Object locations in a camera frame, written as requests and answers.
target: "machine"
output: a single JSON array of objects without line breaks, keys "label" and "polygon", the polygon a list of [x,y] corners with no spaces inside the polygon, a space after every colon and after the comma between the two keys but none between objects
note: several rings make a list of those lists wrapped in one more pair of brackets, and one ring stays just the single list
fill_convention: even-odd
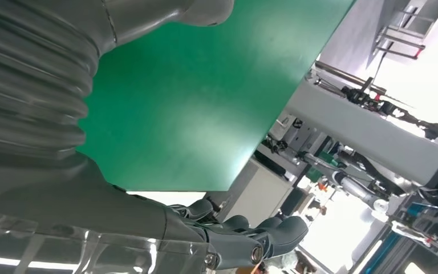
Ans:
[{"label": "machine", "polygon": [[[395,104],[380,100],[385,89],[373,85],[371,78],[361,80],[321,62],[315,64],[315,69],[318,73],[314,71],[306,77],[282,114],[296,119],[294,126],[280,138],[272,130],[263,142],[270,154],[294,166],[307,163],[325,177],[327,184],[360,199],[373,211],[387,213],[393,196],[412,194],[418,194],[438,210],[438,144],[432,141],[438,137],[438,124],[419,120]],[[368,91],[377,96],[370,97]],[[393,113],[400,113],[400,120],[422,128],[425,138],[383,119]],[[327,150],[328,157],[295,144],[302,138],[299,131],[305,127],[324,132],[334,140]],[[290,132],[296,132],[294,138],[288,138]],[[419,230],[405,218],[390,216],[387,224],[392,231],[438,256],[438,236]]]}]

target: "metal rod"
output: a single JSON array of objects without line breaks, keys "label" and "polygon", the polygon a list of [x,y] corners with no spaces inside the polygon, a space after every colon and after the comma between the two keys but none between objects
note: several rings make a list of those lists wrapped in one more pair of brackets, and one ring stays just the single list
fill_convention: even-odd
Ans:
[{"label": "metal rod", "polygon": [[412,31],[406,30],[406,29],[403,28],[403,27],[397,29],[397,28],[394,28],[394,27],[392,27],[392,26],[388,26],[387,28],[388,28],[389,30],[397,31],[398,33],[402,33],[402,34],[405,34],[405,35],[409,35],[409,36],[412,36],[412,37],[415,37],[415,38],[419,38],[419,39],[423,39],[423,38],[424,38],[424,35],[413,33]]},{"label": "metal rod", "polygon": [[399,12],[403,13],[403,14],[410,15],[410,16],[415,17],[415,18],[420,19],[420,20],[429,21],[429,22],[434,22],[435,21],[435,19],[432,19],[432,18],[429,18],[429,17],[425,17],[425,16],[421,16],[419,14],[412,13],[410,11],[400,10]]},{"label": "metal rod", "polygon": [[399,43],[405,44],[407,46],[415,47],[417,49],[425,49],[425,45],[419,45],[419,44],[416,44],[416,43],[413,43],[413,42],[410,42],[410,41],[407,41],[407,40],[403,40],[403,39],[400,39],[400,38],[397,38],[397,37],[393,37],[393,36],[390,36],[390,35],[387,35],[387,34],[384,35],[384,38],[392,40],[392,41],[395,41],[395,42],[399,42]]},{"label": "metal rod", "polygon": [[[340,78],[342,78],[344,80],[347,80],[347,81],[349,81],[349,82],[351,82],[353,84],[356,84],[356,85],[358,85],[360,87],[362,87],[366,83],[366,81],[363,80],[362,78],[354,76],[354,75],[352,75],[350,73],[347,73],[347,72],[345,72],[343,70],[339,70],[338,68],[332,67],[332,66],[327,65],[327,64],[325,64],[323,62],[316,61],[315,62],[315,66],[319,70],[323,70],[323,71],[325,71],[325,72],[327,72],[327,73],[329,73],[331,75],[335,75],[337,77],[340,77]],[[370,90],[373,91],[373,92],[376,92],[377,94],[380,94],[380,95],[385,95],[386,92],[387,92],[387,90],[385,88],[376,86],[374,84],[370,86]]]},{"label": "metal rod", "polygon": [[321,270],[325,271],[327,274],[334,274],[326,265],[324,265],[321,261],[315,258],[312,254],[306,251],[301,245],[297,246],[297,248],[306,256],[307,259],[312,260]]},{"label": "metal rod", "polygon": [[409,58],[409,59],[412,59],[412,60],[417,60],[417,55],[414,55],[414,56],[413,55],[408,55],[408,54],[405,54],[405,53],[400,53],[400,52],[395,51],[395,50],[387,50],[387,49],[384,49],[382,47],[377,47],[377,49],[381,50],[381,51],[384,51],[386,53],[391,53],[391,54],[395,54],[395,55],[398,55],[398,56],[406,57],[406,58]]},{"label": "metal rod", "polygon": [[338,96],[342,97],[342,98],[346,98],[347,95],[343,94],[340,90],[338,90],[338,88],[330,86],[329,84],[326,84],[323,81],[319,81],[318,83],[316,83],[317,86],[321,87],[322,89],[329,91],[333,94],[337,94]]}]

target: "green panel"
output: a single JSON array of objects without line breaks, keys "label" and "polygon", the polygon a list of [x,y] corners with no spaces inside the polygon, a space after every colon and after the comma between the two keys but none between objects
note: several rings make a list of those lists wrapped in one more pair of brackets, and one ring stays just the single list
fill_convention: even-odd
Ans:
[{"label": "green panel", "polygon": [[237,0],[105,55],[81,152],[128,190],[227,190],[352,1]]}]

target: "table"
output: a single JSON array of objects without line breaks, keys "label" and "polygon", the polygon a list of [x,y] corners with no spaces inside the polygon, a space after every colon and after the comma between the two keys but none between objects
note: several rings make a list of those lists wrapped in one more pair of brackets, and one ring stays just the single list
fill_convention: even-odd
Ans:
[{"label": "table", "polygon": [[353,1],[236,1],[106,54],[79,151],[127,190],[227,190]]}]

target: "desk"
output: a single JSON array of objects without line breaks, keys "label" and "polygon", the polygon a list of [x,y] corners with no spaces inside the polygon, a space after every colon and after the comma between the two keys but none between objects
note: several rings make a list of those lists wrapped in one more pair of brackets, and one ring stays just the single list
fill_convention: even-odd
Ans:
[{"label": "desk", "polygon": [[226,191],[353,1],[236,1],[106,54],[79,151],[126,190]]}]

